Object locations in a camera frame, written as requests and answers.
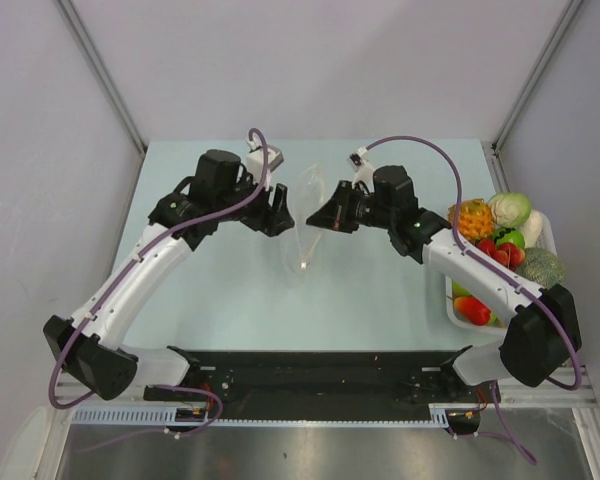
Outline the orange toy pineapple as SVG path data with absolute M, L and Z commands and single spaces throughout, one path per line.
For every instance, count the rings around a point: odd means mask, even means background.
M 482 198 L 466 200 L 460 204 L 458 231 L 473 244 L 493 234 L 495 223 L 492 212 Z

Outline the green toy apple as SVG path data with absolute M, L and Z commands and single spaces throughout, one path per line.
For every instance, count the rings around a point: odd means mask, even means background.
M 451 282 L 451 286 L 452 286 L 452 294 L 455 297 L 469 297 L 472 295 L 472 293 L 467 290 L 465 287 L 463 287 L 462 285 L 460 285 L 459 283 L 452 281 Z

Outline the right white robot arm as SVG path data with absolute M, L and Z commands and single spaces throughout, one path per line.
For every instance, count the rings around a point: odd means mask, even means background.
M 581 335 L 573 295 L 564 286 L 527 280 L 462 239 L 447 220 L 419 205 L 404 167 L 380 167 L 372 182 L 368 191 L 340 181 L 307 225 L 341 233 L 361 226 L 386 231 L 399 255 L 458 282 L 507 327 L 500 341 L 467 347 L 451 360 L 452 369 L 441 376 L 449 399 L 464 401 L 478 384 L 506 378 L 536 387 L 566 361 L 576 361 Z

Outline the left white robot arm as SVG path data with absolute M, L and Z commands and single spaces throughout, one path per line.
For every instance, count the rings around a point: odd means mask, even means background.
M 246 158 L 219 149 L 203 153 L 194 175 L 157 202 L 131 253 L 91 299 L 69 318 L 46 321 L 53 372 L 69 374 L 103 400 L 132 385 L 166 385 L 179 399 L 194 397 L 201 376 L 184 354 L 126 347 L 124 338 L 160 283 L 221 223 L 239 222 L 268 237 L 294 227 L 286 186 L 270 183 L 283 161 L 280 149 L 255 144 Z

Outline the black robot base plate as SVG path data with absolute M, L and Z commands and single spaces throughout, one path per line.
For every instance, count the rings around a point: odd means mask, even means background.
M 147 401 L 216 394 L 225 420 L 384 422 L 425 420 L 431 404 L 480 410 L 489 385 L 465 385 L 452 351 L 191 351 L 178 391 L 147 387 Z

